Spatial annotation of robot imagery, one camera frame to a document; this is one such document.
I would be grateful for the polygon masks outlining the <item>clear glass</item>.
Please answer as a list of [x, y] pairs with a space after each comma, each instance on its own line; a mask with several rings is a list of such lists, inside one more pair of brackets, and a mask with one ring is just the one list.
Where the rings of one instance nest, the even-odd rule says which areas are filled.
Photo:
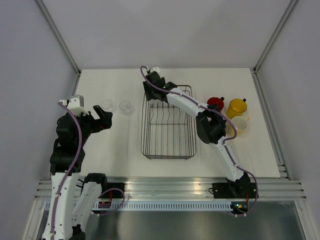
[[114, 114], [114, 104], [110, 99], [105, 99], [101, 102], [101, 108], [109, 115]]
[[132, 104], [128, 100], [123, 100], [119, 104], [119, 109], [121, 110], [121, 113], [125, 116], [130, 116], [132, 114]]
[[161, 100], [158, 99], [152, 99], [150, 100], [150, 107], [151, 108], [157, 108], [157, 107], [161, 107], [163, 104], [163, 102]]

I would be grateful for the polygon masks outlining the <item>red mug black handle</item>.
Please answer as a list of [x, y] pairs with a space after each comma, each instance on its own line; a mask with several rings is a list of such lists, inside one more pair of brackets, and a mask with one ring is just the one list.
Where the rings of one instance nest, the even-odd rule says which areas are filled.
[[219, 110], [222, 111], [224, 109], [224, 97], [211, 97], [207, 100], [207, 104], [210, 106], [215, 104], [219, 107]]

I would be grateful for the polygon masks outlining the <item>yellow mug black handle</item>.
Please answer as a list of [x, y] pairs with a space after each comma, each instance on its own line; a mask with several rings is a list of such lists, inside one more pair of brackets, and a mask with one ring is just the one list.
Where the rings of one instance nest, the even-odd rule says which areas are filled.
[[234, 117], [237, 117], [237, 116], [242, 116], [248, 109], [246, 101], [247, 101], [246, 98], [232, 99], [227, 107], [226, 116], [229, 119], [233, 119]]

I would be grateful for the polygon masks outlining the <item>pale yellow mug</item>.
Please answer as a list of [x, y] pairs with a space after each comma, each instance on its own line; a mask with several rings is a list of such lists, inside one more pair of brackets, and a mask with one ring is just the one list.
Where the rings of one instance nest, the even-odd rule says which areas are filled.
[[[248, 121], [250, 120], [250, 117], [243, 117], [243, 116], [235, 116], [231, 119], [231, 123], [233, 124], [233, 126], [236, 129], [236, 135], [239, 136], [241, 134], [243, 134], [249, 126]], [[228, 136], [232, 137], [235, 135], [234, 129], [232, 128], [232, 126], [228, 123], [226, 125], [226, 133]]]

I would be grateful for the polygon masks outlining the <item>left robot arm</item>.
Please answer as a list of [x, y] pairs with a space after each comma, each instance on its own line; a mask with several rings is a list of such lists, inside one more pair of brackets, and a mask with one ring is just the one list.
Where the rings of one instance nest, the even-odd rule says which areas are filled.
[[112, 112], [99, 105], [93, 107], [98, 115], [90, 112], [78, 115], [65, 105], [66, 114], [57, 120], [57, 139], [50, 157], [51, 200], [43, 240], [84, 240], [85, 229], [97, 198], [109, 193], [104, 173], [89, 173], [82, 184], [79, 200], [74, 203], [75, 191], [82, 163], [85, 158], [84, 145], [91, 134], [110, 129]]

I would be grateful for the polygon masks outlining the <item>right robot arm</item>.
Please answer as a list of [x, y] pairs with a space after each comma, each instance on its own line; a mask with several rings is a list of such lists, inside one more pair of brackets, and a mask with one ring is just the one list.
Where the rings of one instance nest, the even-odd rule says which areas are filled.
[[165, 102], [195, 119], [198, 138], [211, 146], [221, 160], [226, 175], [226, 191], [231, 197], [249, 197], [252, 190], [249, 172], [239, 166], [228, 145], [228, 141], [233, 140], [237, 133], [226, 137], [226, 123], [230, 124], [231, 121], [221, 113], [220, 108], [216, 104], [208, 105], [198, 101], [185, 94], [173, 82], [166, 82], [157, 67], [141, 66], [140, 72], [144, 78], [143, 88], [148, 101]]

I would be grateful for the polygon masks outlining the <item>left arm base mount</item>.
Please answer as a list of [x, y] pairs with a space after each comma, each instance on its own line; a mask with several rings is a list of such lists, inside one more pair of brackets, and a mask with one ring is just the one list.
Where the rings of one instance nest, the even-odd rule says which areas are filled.
[[79, 180], [81, 185], [81, 193], [85, 191], [85, 185], [95, 183], [100, 185], [101, 191], [99, 199], [124, 199], [125, 184], [123, 182], [108, 182], [107, 176], [104, 173], [89, 173], [84, 180]]

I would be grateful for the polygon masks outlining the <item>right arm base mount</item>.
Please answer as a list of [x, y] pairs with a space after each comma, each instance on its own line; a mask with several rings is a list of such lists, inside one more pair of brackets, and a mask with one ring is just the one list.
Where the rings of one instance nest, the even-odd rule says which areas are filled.
[[251, 182], [246, 172], [236, 181], [226, 179], [226, 182], [212, 183], [208, 192], [215, 199], [255, 199], [259, 197], [256, 184]]

